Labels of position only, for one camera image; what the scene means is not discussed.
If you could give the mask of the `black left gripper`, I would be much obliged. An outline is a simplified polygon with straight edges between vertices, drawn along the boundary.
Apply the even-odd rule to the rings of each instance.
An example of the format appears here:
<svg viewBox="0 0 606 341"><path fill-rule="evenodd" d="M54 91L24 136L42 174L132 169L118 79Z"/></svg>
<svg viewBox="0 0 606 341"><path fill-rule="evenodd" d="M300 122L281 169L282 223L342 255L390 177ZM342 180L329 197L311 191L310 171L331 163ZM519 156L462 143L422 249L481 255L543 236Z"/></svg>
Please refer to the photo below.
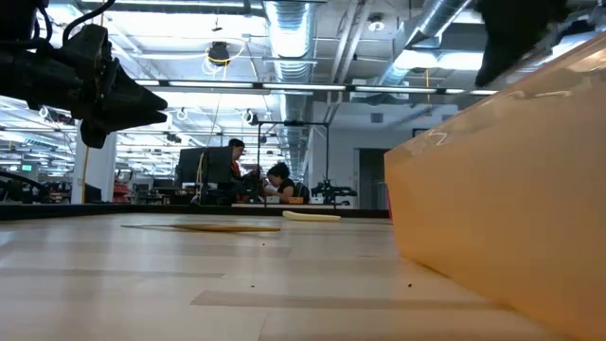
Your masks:
<svg viewBox="0 0 606 341"><path fill-rule="evenodd" d="M79 80L70 92L69 110L79 119L80 137L91 148L101 149L106 136L111 132L164 123L167 116L158 112L165 110L168 103L152 91L131 79L121 64L116 66L111 98L120 108L139 111L110 112L101 116L105 89L105 65L109 57L107 51L108 31L98 25L85 25L77 34L69 38L61 48L66 63L71 66Z"/></svg>

